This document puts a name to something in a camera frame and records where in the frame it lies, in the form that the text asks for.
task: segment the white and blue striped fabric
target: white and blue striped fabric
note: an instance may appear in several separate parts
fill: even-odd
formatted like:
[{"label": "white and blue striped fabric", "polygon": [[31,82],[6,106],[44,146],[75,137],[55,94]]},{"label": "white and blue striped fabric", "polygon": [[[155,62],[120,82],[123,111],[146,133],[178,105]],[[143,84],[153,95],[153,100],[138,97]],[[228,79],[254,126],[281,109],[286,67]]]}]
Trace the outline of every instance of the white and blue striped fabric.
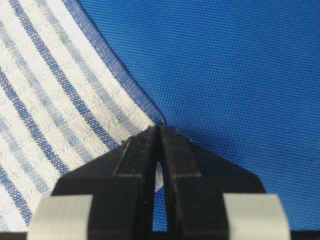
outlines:
[{"label": "white and blue striped fabric", "polygon": [[0,0],[0,231],[25,231],[61,175],[161,123],[76,0]]}]

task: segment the cloth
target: cloth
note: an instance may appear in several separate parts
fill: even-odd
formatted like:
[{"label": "cloth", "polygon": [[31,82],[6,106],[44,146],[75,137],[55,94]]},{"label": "cloth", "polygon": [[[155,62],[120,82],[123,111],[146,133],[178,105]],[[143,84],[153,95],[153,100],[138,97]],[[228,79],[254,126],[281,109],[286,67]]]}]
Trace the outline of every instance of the cloth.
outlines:
[{"label": "cloth", "polygon": [[165,204],[165,188],[161,187],[154,194],[154,209],[153,209],[153,230],[159,232],[168,231],[167,213]]},{"label": "cloth", "polygon": [[0,12],[0,231],[26,231],[61,175],[165,120],[75,0]]},{"label": "cloth", "polygon": [[79,1],[169,127],[320,229],[319,0]]}]

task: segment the fabric edge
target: fabric edge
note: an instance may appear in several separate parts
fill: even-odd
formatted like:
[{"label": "fabric edge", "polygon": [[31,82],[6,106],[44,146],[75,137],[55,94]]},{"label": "fabric edge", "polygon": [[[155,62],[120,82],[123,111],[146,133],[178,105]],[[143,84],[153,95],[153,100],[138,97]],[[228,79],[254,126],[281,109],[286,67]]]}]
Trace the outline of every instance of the fabric edge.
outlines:
[{"label": "fabric edge", "polygon": [[155,124],[166,125],[166,119],[161,111],[145,91],[138,85],[138,83],[131,77],[126,66],[109,47],[108,42],[102,37],[81,4],[77,0],[61,1],[64,3],[76,24],[110,70],[114,78],[120,83],[130,98]]}]

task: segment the blue mesh fabric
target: blue mesh fabric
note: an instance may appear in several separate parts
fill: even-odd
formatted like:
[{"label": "blue mesh fabric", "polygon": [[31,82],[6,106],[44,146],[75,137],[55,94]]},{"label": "blue mesh fabric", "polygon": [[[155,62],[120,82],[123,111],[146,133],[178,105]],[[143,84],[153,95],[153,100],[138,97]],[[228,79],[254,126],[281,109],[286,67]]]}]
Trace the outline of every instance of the blue mesh fabric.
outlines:
[{"label": "blue mesh fabric", "polygon": [[165,204],[165,190],[160,188],[154,196],[154,210],[153,210],[153,230],[166,232],[167,231],[167,215]]},{"label": "blue mesh fabric", "polygon": [[169,127],[320,229],[320,1],[80,2]]}]

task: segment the white tape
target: white tape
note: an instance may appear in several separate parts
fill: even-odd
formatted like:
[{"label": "white tape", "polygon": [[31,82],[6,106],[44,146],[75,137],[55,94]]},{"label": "white tape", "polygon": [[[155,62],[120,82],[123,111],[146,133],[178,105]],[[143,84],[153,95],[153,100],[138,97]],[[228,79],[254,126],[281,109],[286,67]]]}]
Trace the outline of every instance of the white tape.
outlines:
[{"label": "white tape", "polygon": [[229,240],[290,240],[290,228],[275,194],[224,193]]},{"label": "white tape", "polygon": [[43,197],[27,240],[86,240],[92,195]]}]

